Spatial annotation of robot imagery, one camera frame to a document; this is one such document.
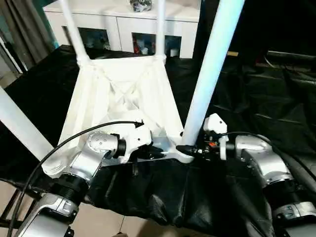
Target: white pole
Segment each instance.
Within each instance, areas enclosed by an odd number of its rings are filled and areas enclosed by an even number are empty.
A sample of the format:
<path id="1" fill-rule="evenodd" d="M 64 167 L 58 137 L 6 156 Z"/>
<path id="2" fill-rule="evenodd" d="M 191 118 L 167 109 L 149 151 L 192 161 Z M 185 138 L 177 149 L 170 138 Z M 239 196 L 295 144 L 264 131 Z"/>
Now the white pole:
<path id="1" fill-rule="evenodd" d="M 156 35 L 156 56 L 163 58 L 164 53 L 164 19 L 165 19 L 165 0 L 157 0 L 157 35 Z"/>
<path id="2" fill-rule="evenodd" d="M 75 52 L 77 55 L 77 62 L 79 65 L 88 63 L 90 58 L 84 49 L 80 33 L 72 17 L 72 13 L 70 11 L 68 1 L 60 0 L 60 4 L 61 4 L 61 8 L 63 9 L 64 16 L 66 18 L 66 23 L 68 26 L 68 31 L 70 34 L 72 44 L 75 48 Z"/>
<path id="3" fill-rule="evenodd" d="M 42 160 L 53 149 L 1 86 L 0 120 L 38 160 Z M 45 173 L 51 176 L 63 169 L 58 156 L 52 156 L 42 167 Z"/>
<path id="4" fill-rule="evenodd" d="M 222 70 L 245 0 L 220 0 L 198 76 L 182 144 L 194 145 Z"/>

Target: tiled floor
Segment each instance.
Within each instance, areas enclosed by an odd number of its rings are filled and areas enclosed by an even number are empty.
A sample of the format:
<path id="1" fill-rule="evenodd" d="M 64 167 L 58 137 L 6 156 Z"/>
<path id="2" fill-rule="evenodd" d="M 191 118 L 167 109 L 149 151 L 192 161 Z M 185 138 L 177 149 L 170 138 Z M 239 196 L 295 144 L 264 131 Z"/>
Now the tiled floor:
<path id="1" fill-rule="evenodd" d="M 17 79 L 17 77 L 15 76 L 15 74 L 13 72 L 8 72 L 3 77 L 0 78 L 0 86 L 2 88 L 6 88 L 8 85 L 10 85 L 16 79 Z"/>
<path id="2" fill-rule="evenodd" d="M 14 188 L 0 181 L 0 214 L 10 200 Z M 19 219 L 23 220 L 32 199 L 26 198 Z M 127 233 L 128 237 L 209 237 L 185 228 L 160 226 L 153 221 L 138 217 L 122 216 L 110 210 L 103 210 L 91 205 L 81 204 L 78 216 L 72 224 L 75 237 L 112 237 L 118 232 Z M 0 237 L 6 236 L 7 229 L 0 228 Z"/>

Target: black tablecloth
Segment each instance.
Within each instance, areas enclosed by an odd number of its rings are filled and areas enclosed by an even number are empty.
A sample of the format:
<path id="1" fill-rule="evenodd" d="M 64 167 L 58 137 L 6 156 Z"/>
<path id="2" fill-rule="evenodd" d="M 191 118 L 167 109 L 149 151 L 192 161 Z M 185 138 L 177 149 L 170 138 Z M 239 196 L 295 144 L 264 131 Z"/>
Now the black tablecloth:
<path id="1" fill-rule="evenodd" d="M 120 58 L 132 53 L 88 50 L 91 58 Z M 168 58 L 166 70 L 178 111 L 185 122 L 200 61 Z M 6 91 L 40 132 L 57 145 L 79 68 L 76 55 L 62 46 Z M 291 156 L 315 170 L 316 75 L 240 65 L 227 60 L 208 114 L 218 113 L 229 131 L 267 136 Z M 0 125 L 0 179 L 21 186 L 36 158 Z M 295 176 L 315 192 L 315 182 L 287 157 Z M 102 168 L 86 202 L 123 215 L 151 218 L 162 225 L 187 227 L 217 236 L 273 236 L 270 207 L 257 180 L 244 164 L 176 160 Z M 43 173 L 33 189 L 46 191 Z"/>

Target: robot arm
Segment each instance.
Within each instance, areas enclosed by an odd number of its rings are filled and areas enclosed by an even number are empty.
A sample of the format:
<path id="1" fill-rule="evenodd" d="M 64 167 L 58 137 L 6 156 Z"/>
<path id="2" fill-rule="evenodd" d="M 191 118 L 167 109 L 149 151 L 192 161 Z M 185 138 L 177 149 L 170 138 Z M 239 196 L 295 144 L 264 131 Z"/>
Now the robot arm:
<path id="1" fill-rule="evenodd" d="M 272 209 L 273 221 L 282 230 L 280 236 L 315 236 L 316 208 L 307 190 L 298 184 L 282 158 L 265 141 L 267 138 L 238 135 L 234 143 L 230 143 L 227 136 L 217 139 L 216 134 L 227 132 L 226 124 L 218 115 L 211 115 L 205 120 L 204 131 L 208 133 L 206 147 L 177 146 L 177 149 L 204 159 L 211 159 L 211 154 L 217 153 L 224 161 L 227 160 L 226 153 L 230 152 L 233 158 L 245 162 L 259 177 L 263 193 Z"/>
<path id="2" fill-rule="evenodd" d="M 83 149 L 55 181 L 51 192 L 45 194 L 24 221 L 16 237 L 73 237 L 73 223 L 93 178 L 102 161 L 123 163 L 131 153 L 151 144 L 151 133 L 141 126 L 124 139 L 96 131 L 89 134 Z"/>

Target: white dresser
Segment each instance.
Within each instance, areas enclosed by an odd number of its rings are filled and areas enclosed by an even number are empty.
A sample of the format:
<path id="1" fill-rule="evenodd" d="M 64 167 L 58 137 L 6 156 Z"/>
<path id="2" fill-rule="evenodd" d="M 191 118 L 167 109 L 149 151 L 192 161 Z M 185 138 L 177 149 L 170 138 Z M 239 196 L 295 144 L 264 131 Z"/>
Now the white dresser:
<path id="1" fill-rule="evenodd" d="M 106 30 L 111 50 L 134 52 L 133 33 L 156 34 L 155 0 L 152 10 L 147 12 L 133 12 L 128 0 L 68 2 L 79 28 Z M 58 44 L 70 44 L 59 2 L 47 5 L 44 11 Z M 166 0 L 165 34 L 181 37 L 180 58 L 192 58 L 199 12 L 200 0 Z"/>

